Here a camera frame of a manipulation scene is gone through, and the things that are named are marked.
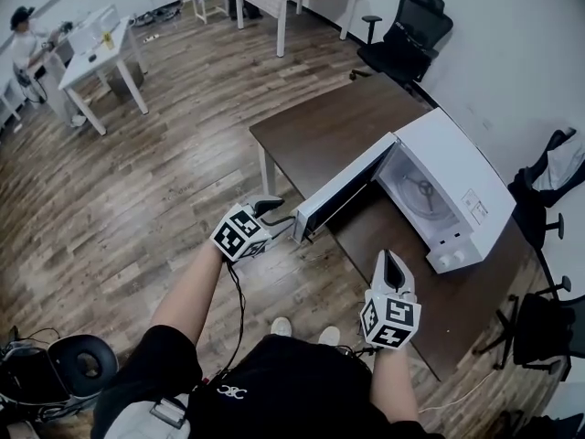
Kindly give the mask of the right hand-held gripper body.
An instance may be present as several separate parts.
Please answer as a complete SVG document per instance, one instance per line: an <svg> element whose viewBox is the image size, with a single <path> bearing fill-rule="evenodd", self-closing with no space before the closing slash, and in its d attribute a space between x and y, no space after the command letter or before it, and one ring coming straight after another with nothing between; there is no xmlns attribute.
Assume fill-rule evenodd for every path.
<svg viewBox="0 0 585 439"><path fill-rule="evenodd" d="M394 252L380 251L360 312L365 341L375 348L402 349L418 331L420 312L412 272Z"/></svg>

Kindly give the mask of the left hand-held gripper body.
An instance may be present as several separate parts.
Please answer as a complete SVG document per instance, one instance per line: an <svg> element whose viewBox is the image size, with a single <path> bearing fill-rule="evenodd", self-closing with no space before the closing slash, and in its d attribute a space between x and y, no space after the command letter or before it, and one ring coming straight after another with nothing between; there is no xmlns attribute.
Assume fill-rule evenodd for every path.
<svg viewBox="0 0 585 439"><path fill-rule="evenodd" d="M287 229L268 229L262 216L284 203L280 197L250 197L245 204L234 205L211 234L211 241L227 262L254 257Z"/></svg>

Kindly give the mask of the white microwave door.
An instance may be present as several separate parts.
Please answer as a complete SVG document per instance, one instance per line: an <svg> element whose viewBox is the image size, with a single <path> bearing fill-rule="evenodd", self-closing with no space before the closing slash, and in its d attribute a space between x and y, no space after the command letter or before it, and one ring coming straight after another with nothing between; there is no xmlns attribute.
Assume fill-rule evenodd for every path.
<svg viewBox="0 0 585 439"><path fill-rule="evenodd" d="M293 240L301 243L310 237L368 185L396 142L396 135L385 134L301 203L294 211Z"/></svg>

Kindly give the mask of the person's left forearm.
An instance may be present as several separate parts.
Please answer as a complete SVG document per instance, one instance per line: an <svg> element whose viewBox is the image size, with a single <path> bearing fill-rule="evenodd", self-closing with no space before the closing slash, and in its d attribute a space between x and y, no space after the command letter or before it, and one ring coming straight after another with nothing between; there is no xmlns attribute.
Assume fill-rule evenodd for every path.
<svg viewBox="0 0 585 439"><path fill-rule="evenodd" d="M186 272L154 311L151 326L172 327L196 345L207 320L222 265L223 253L212 241L205 241Z"/></svg>

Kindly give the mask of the person's right forearm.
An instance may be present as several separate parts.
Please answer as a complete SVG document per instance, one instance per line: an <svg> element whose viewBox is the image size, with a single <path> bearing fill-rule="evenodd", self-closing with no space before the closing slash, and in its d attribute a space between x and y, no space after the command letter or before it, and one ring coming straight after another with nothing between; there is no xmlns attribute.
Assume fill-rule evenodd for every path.
<svg viewBox="0 0 585 439"><path fill-rule="evenodd" d="M370 401L391 423L417 422L419 409L405 348L381 349L375 356Z"/></svg>

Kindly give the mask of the white microwave oven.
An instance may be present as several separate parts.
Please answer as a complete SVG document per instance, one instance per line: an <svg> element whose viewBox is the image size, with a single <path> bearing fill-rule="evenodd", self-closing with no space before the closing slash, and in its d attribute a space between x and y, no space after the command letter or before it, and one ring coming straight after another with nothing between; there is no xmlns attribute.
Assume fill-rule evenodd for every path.
<svg viewBox="0 0 585 439"><path fill-rule="evenodd" d="M441 109L398 129L374 178L447 273L482 262L515 200L463 130Z"/></svg>

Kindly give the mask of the dark brown table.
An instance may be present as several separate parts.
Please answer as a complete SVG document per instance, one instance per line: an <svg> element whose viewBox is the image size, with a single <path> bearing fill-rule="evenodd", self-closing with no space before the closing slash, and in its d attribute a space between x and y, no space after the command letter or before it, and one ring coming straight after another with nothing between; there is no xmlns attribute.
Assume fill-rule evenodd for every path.
<svg viewBox="0 0 585 439"><path fill-rule="evenodd" d="M384 75L353 81L279 112L251 134L303 198L388 132L420 118L422 105ZM390 249L414 273L422 303L413 346L437 380L447 380L506 300L540 266L516 222L506 223L484 262L438 275L425 259L422 239L378 186L363 189L327 228L370 282L377 254Z"/></svg>

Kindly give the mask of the person's black shirt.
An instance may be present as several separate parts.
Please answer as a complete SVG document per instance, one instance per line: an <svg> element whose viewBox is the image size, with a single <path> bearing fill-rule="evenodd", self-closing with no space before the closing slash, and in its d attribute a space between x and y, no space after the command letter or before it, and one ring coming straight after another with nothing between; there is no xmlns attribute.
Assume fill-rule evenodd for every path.
<svg viewBox="0 0 585 439"><path fill-rule="evenodd" d="M188 397L188 439L444 439L391 423L369 399L372 376L338 349L268 335L219 380L203 381L195 345L177 329L146 331L94 410L105 439L122 410Z"/></svg>

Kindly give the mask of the black office chair with garment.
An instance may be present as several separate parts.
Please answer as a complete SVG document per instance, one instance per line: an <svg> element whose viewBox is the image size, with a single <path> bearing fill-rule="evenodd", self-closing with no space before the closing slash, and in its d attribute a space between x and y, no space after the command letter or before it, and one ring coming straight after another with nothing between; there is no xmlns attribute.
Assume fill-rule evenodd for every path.
<svg viewBox="0 0 585 439"><path fill-rule="evenodd" d="M513 211L516 223L528 243L539 251L544 245L548 231L556 230L561 239L564 237L564 218L559 216L555 222L548 223L547 210L552 208L572 189L585 182L585 164L579 168L577 174L569 183L562 186L560 190L538 191L532 186L533 174L537 169L538 160L532 166L519 169L514 180L508 184L507 188L516 201L516 207Z"/></svg>

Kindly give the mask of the grey chest harness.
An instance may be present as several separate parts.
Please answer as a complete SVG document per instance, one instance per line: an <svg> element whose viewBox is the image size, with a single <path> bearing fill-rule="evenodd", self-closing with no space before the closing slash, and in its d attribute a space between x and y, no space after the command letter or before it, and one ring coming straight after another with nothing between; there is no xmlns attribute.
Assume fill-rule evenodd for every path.
<svg viewBox="0 0 585 439"><path fill-rule="evenodd" d="M113 422L104 439L188 439L186 418L189 395L163 398L158 402L135 402Z"/></svg>

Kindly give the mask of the black round cushion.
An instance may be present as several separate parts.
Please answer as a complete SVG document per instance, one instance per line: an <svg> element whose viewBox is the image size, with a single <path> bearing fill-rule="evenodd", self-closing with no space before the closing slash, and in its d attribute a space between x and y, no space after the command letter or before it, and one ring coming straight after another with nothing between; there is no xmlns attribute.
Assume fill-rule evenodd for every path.
<svg viewBox="0 0 585 439"><path fill-rule="evenodd" d="M119 368L111 347L89 334L58 339L48 347L48 355L65 388L81 399L99 394Z"/></svg>

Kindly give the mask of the black mesh office chair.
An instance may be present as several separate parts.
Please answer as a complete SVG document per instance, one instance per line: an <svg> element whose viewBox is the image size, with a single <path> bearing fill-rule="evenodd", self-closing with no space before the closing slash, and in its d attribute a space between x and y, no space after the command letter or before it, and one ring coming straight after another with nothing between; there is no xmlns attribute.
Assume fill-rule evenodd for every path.
<svg viewBox="0 0 585 439"><path fill-rule="evenodd" d="M376 73L384 73L402 87L422 81L439 56L435 48L453 29L443 0L399 0L397 14L382 40L373 40L379 16L363 16L367 43L357 55Z"/></svg>

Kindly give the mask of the white square table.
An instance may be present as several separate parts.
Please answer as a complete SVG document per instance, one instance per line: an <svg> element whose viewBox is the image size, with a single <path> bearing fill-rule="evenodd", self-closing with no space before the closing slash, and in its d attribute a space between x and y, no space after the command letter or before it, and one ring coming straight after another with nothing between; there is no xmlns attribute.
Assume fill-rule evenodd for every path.
<svg viewBox="0 0 585 439"><path fill-rule="evenodd" d="M84 78L92 74L100 74L101 70L110 63L115 63L140 112L143 115L149 113L149 109L143 96L134 82L133 76L122 56L122 45L128 40L132 47L134 58L137 61L142 74L145 75L148 73L148 66L144 61L139 45L134 37L130 25L130 18L128 16L123 17L120 20L119 26L112 31L112 39L114 42L114 48L109 50L103 43L101 43L93 52L93 54L97 56L93 62L88 61L89 55L74 55L58 86L61 91L64 91L70 97L73 103L100 135L106 135L106 128L94 115L90 106L75 91L74 87L76 83Z"/></svg>

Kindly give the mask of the grey garment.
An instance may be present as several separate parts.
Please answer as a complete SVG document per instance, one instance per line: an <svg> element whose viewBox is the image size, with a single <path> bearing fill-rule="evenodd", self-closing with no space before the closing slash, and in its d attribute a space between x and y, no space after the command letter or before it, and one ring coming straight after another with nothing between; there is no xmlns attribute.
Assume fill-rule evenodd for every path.
<svg viewBox="0 0 585 439"><path fill-rule="evenodd" d="M585 164L585 140L573 128L555 131L538 160L532 186L538 191L557 191Z"/></svg>

